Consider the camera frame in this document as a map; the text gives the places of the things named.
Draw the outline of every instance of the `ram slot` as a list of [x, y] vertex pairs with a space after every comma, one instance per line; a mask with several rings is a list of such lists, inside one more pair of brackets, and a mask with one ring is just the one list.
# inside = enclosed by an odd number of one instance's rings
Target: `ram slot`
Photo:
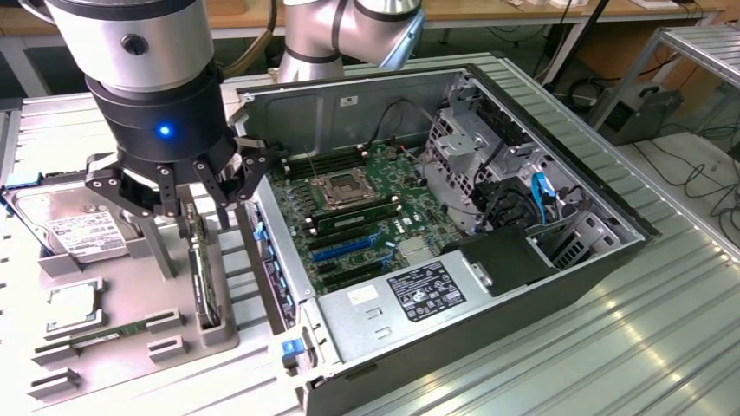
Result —
[[364, 153], [358, 149], [352, 149], [351, 151], [330, 153], [318, 157], [286, 162], [283, 169], [286, 171], [286, 178], [296, 180], [311, 178], [315, 174], [326, 175], [331, 172], [364, 166], [366, 161]]

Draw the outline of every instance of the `cpu socket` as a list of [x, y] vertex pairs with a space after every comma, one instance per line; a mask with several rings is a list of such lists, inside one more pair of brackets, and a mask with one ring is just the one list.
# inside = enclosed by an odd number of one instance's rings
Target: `cpu socket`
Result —
[[324, 200], [327, 201], [326, 210], [347, 208], [376, 197], [371, 182], [360, 169], [322, 176], [314, 179], [311, 184], [320, 189], [324, 195]]

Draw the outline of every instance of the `sticker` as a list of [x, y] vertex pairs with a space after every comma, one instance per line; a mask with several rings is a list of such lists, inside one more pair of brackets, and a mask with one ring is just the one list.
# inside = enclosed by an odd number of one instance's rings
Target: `sticker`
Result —
[[59, 243], [75, 256], [90, 256], [127, 246], [114, 216], [110, 212], [96, 212], [47, 221]]
[[379, 297], [379, 292], [375, 290], [375, 286], [366, 286], [364, 288], [359, 288], [347, 294], [350, 296], [350, 302], [354, 306], [358, 306], [360, 303], [371, 301], [376, 297]]
[[416, 270], [388, 279], [398, 302], [412, 322], [435, 316], [466, 301], [466, 296], [442, 262], [427, 264]]
[[358, 102], [360, 102], [360, 100], [358, 99], [358, 95], [354, 95], [352, 97], [344, 97], [339, 100], [339, 107], [354, 106], [358, 104]]

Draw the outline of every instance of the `workbench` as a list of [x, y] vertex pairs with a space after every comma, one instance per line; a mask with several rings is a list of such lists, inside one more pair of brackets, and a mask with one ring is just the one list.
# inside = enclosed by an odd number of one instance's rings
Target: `workbench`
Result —
[[[415, 60], [406, 68], [476, 64], [554, 136], [619, 192], [663, 236], [567, 309], [350, 414], [738, 414], [740, 411], [740, 269], [738, 248], [671, 197], [506, 59], [488, 54]], [[378, 71], [371, 65], [348, 75]], [[268, 75], [228, 80], [236, 88]], [[54, 169], [114, 140], [90, 94], [27, 99], [11, 117], [6, 144], [19, 143], [15, 168], [43, 152]], [[207, 211], [203, 193], [199, 204]], [[0, 328], [12, 328], [14, 282], [36, 276], [36, 250], [14, 218], [0, 229]], [[132, 380], [51, 407], [40, 414], [300, 414], [271, 354], [271, 331], [239, 239], [222, 234], [240, 345], [200, 361]], [[12, 356], [0, 344], [0, 357]], [[26, 413], [24, 374], [4, 366], [4, 411]], [[18, 412], [10, 406], [18, 406]]]
[[[703, 19], [698, 25], [707, 25], [724, 9], [719, 0], [699, 0], [704, 9]], [[214, 39], [256, 37], [266, 27], [270, 0], [246, 0], [247, 12], [239, 15], [211, 16]], [[283, 2], [279, 9], [278, 28], [275, 34], [284, 34]], [[586, 21], [596, 7], [596, 0], [588, 6], [570, 9], [564, 23], [575, 23], [566, 39], [555, 63], [550, 68], [544, 81], [548, 82], [558, 72], [566, 56], [586, 27]], [[562, 20], [564, 10], [552, 5], [535, 6], [527, 1], [518, 7], [503, 0], [424, 0], [427, 13], [426, 29], [454, 29], [476, 27], [502, 27], [556, 24]], [[686, 19], [686, 9], [647, 10], [631, 0], [612, 0], [599, 22], [663, 21]], [[0, 53], [30, 97], [48, 95], [48, 87], [26, 51], [32, 48], [64, 46], [64, 40], [56, 28], [26, 10], [0, 10]]]

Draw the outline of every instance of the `power supply label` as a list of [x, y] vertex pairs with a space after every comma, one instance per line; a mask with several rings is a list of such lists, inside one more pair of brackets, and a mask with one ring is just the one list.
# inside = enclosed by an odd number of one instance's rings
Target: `power supply label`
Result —
[[442, 262], [388, 279], [406, 317], [419, 322], [466, 301]]
[[120, 249], [127, 245], [110, 212], [55, 219], [47, 221], [47, 226], [75, 257]]

